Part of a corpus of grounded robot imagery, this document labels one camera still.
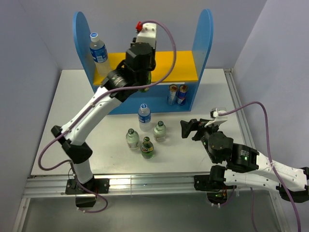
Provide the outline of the green Perrier glass bottle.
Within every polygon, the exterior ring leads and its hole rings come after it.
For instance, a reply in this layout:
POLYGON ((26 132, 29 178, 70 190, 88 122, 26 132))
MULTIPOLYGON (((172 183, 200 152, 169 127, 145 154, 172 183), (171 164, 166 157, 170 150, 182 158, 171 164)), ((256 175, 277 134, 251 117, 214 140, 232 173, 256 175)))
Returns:
MULTIPOLYGON (((147 86, 149 84, 151 84, 151 78, 152 78, 152 75, 151 75, 151 72, 150 71, 146 71, 142 77, 141 77, 141 82, 140 82, 140 86, 147 86)), ((145 93, 149 90, 148 87, 144 87, 144 88, 140 88, 139 89, 139 92, 141 93, 145 93)))

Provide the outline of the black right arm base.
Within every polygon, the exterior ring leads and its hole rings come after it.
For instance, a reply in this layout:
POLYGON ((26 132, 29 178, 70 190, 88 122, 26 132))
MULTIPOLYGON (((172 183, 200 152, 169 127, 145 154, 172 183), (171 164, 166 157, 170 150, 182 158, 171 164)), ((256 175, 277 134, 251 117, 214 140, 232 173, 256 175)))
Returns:
POLYGON ((211 207, 221 208, 233 198, 237 186, 227 186, 223 182, 210 181, 210 175, 194 175, 194 188, 196 191, 206 192, 207 203, 211 207))

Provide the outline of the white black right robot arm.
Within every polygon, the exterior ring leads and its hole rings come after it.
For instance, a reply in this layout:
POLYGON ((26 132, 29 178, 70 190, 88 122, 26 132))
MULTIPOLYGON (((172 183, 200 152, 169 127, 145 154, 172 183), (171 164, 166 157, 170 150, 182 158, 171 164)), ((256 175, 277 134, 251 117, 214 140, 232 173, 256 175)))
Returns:
POLYGON ((214 164, 209 174, 194 176, 195 190, 260 188, 278 191, 286 201, 308 201, 308 167, 292 168, 270 160, 254 148, 237 144, 219 130, 220 124, 220 121, 207 119, 180 121, 182 138, 187 138, 194 131, 192 140, 201 141, 214 164))

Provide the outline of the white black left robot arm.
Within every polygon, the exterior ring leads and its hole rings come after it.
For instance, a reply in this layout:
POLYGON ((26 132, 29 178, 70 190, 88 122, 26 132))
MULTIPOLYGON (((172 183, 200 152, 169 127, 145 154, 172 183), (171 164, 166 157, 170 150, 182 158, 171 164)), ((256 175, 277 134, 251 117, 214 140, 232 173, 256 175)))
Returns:
POLYGON ((55 137, 64 135, 59 142, 73 162, 78 178, 76 186, 81 192, 89 193, 94 187, 89 161, 92 150, 86 138, 107 114, 137 92, 137 86, 150 84, 150 74, 155 69, 155 49, 156 43, 132 43, 125 59, 108 73, 87 105, 67 124, 52 127, 55 137))

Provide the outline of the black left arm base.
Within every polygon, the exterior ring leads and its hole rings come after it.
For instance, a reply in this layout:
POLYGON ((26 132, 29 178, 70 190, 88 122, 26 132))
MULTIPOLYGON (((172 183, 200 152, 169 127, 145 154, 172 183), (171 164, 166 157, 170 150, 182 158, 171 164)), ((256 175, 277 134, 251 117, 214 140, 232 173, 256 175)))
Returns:
MULTIPOLYGON (((107 194, 109 192, 110 180, 108 178, 92 178, 89 182, 83 184, 83 187, 94 192, 95 194, 107 194)), ((92 197, 77 197, 77 195, 89 194, 81 188, 75 179, 68 179, 65 189, 66 195, 75 195, 75 204, 79 208, 92 208, 96 201, 97 196, 92 197)))

